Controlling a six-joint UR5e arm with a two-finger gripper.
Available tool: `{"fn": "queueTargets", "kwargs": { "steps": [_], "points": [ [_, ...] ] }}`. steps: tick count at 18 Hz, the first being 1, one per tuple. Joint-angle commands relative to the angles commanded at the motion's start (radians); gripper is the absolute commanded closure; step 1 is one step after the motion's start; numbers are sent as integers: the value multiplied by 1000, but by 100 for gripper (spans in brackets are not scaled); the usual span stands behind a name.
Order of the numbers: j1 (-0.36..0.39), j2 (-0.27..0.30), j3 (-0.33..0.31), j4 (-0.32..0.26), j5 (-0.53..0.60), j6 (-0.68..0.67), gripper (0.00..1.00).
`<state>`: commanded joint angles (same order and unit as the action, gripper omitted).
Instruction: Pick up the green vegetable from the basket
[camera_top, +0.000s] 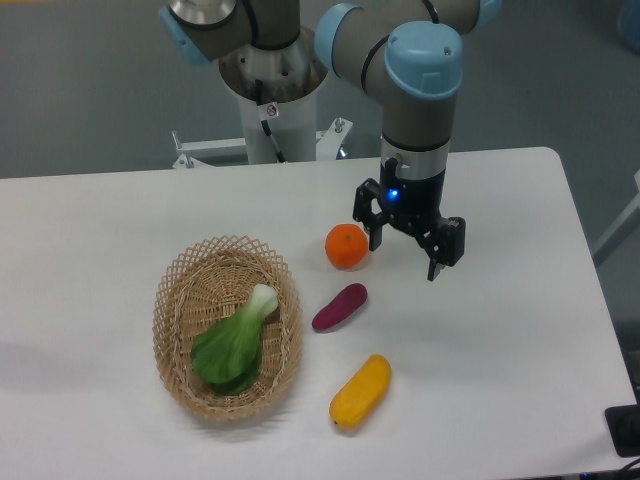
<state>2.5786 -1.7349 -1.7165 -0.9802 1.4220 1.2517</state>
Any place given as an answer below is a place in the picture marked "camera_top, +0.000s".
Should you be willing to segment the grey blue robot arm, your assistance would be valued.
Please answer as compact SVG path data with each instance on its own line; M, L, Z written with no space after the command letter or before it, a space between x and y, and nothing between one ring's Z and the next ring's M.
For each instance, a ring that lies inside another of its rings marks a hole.
M316 96L327 77L377 102L380 174L357 188L353 217L371 249L384 226L414 238L434 279L465 250L465 221L440 212L462 38L500 10L498 1L340 3L311 29L297 1L167 1L159 16L189 63L218 66L253 164L318 158Z

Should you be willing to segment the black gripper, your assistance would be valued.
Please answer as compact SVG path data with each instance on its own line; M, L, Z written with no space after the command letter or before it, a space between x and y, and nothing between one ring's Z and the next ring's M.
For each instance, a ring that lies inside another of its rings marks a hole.
M388 223L413 237L429 257L427 280L434 281L464 255L466 221L440 214L445 170L420 180L401 178L400 170L398 160L391 157L380 167L380 186L372 178L360 184L352 217L363 225L370 251L381 245L382 230ZM375 213L373 203L378 200L382 210Z

